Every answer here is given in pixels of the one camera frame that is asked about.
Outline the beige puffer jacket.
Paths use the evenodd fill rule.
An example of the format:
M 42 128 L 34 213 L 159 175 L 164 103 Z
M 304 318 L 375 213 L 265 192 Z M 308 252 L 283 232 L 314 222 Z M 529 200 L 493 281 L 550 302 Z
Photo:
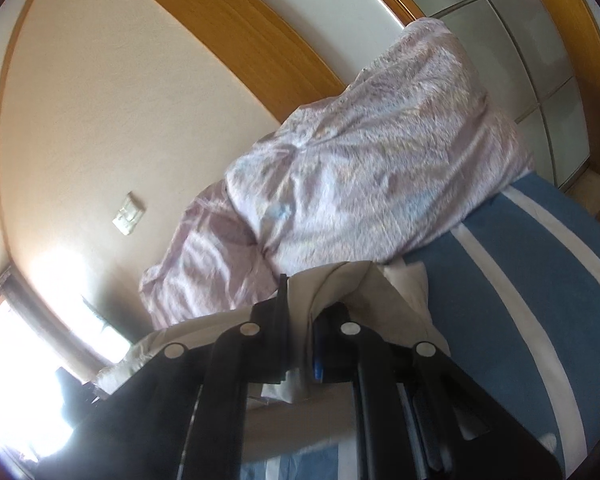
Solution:
M 258 462 L 353 438 L 353 393 L 347 384 L 319 385 L 311 377 L 311 325 L 342 302 L 353 322 L 385 341 L 411 347 L 430 341 L 449 345 L 431 321 L 428 278 L 421 262 L 378 266 L 342 262 L 302 271 L 288 281 L 291 369 L 279 385 L 248 393 L 242 458 Z

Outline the blue white striped bedsheet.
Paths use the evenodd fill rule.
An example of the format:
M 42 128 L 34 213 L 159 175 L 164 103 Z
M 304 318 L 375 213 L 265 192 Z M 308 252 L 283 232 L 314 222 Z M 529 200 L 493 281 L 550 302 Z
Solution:
M 393 275 L 427 285 L 411 307 L 567 474 L 600 478 L 600 224 L 528 176 Z

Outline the pink floral duvet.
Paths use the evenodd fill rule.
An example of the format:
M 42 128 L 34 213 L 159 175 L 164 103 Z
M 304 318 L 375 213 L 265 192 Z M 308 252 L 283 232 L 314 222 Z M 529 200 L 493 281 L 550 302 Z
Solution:
M 457 36 L 420 18 L 346 90 L 298 107 L 193 199 L 140 299 L 162 330 L 268 298 L 280 274 L 390 261 L 532 167 Z

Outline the frosted glass wardrobe door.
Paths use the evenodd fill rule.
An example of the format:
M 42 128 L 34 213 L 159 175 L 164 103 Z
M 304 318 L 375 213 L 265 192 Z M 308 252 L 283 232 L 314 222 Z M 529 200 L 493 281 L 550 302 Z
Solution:
M 590 154 L 576 77 L 541 0 L 413 0 L 444 21 L 498 106 L 532 149 L 535 170 L 562 188 Z

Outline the window with black frame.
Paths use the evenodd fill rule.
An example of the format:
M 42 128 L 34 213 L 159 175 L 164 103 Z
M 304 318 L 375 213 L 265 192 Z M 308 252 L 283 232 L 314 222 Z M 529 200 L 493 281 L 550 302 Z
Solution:
M 16 268 L 0 276 L 0 455 L 23 470 L 59 451 L 73 432 L 62 417 L 56 370 L 90 382 L 130 348 L 84 298 L 70 292 L 64 299 L 54 313 Z

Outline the white light switch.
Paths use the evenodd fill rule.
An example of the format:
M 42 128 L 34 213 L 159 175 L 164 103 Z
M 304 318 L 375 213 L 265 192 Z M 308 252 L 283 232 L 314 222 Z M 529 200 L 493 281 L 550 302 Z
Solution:
M 138 222 L 145 213 L 145 207 L 142 202 L 132 193 L 125 195 L 122 205 L 114 215 L 112 224 L 124 236 L 133 233 Z

